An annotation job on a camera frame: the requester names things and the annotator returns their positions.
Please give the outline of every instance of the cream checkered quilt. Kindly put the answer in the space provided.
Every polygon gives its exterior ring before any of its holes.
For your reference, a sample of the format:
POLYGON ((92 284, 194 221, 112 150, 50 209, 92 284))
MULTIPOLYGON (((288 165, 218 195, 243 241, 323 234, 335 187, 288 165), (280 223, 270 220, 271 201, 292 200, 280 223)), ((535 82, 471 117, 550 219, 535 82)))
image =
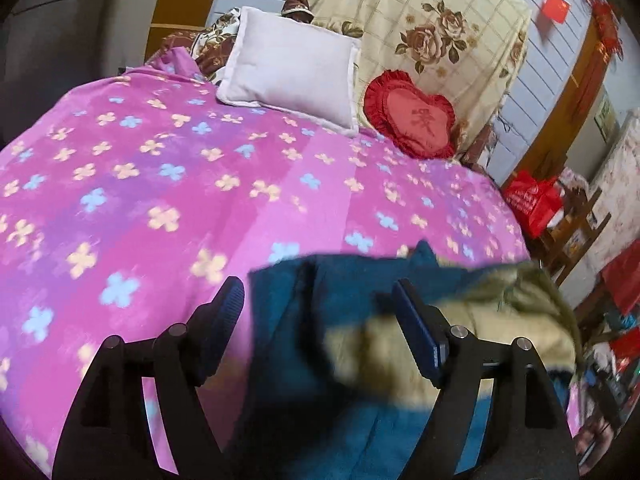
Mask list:
POLYGON ((456 111, 467 148, 496 113, 526 54, 530 9, 523 0, 309 0, 313 23, 362 37, 354 98, 384 70, 405 70, 456 111))

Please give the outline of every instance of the white pillow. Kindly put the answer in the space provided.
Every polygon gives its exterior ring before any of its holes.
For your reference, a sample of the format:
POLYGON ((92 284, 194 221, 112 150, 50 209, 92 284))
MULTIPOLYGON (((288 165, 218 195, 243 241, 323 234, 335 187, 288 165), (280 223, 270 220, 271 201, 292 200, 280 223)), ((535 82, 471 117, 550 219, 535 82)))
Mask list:
POLYGON ((268 107, 348 136, 358 133, 353 70, 360 40, 243 7, 218 99, 268 107))

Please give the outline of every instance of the pink bedspread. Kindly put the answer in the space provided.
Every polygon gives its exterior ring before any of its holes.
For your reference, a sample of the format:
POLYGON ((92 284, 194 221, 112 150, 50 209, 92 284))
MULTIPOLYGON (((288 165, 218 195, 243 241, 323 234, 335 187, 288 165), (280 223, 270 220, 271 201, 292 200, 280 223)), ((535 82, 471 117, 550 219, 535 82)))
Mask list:
MULTIPOLYGON (((183 50, 76 88, 0 153, 0 412, 50 473, 66 412, 112 333, 159 335, 227 275, 308 253, 463 266, 527 257, 484 177, 263 108, 216 102, 183 50)), ((247 302, 200 398, 224 446, 252 355, 247 302)), ((148 418, 171 468, 152 384, 148 418)))

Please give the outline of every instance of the metal screw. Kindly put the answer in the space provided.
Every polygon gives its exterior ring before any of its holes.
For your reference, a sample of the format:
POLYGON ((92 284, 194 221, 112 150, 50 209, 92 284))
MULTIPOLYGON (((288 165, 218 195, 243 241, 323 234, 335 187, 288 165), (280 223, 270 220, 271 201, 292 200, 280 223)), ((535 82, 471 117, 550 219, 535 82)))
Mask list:
POLYGON ((184 323, 175 323, 169 327, 169 334, 174 337, 180 337, 187 332, 187 326, 184 323))
POLYGON ((110 335, 102 344, 105 348, 116 348, 121 341, 122 338, 119 335, 110 335))
POLYGON ((523 350, 531 350, 533 348, 531 341, 529 341, 526 337, 519 337, 516 343, 523 350))
POLYGON ((454 326, 451 327, 451 333, 455 337, 459 337, 460 339, 464 339, 466 336, 469 335, 469 330, 467 330, 462 325, 454 325, 454 326))

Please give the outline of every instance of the red heart-shaped pillow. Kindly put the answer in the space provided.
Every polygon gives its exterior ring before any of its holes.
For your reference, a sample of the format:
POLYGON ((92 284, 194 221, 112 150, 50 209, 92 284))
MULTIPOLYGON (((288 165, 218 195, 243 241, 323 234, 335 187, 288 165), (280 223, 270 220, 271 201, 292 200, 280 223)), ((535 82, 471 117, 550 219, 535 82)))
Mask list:
POLYGON ((449 158, 455 154, 450 133, 453 106, 441 95, 416 88, 407 72, 386 70, 364 96, 364 113, 372 126, 409 156, 449 158))

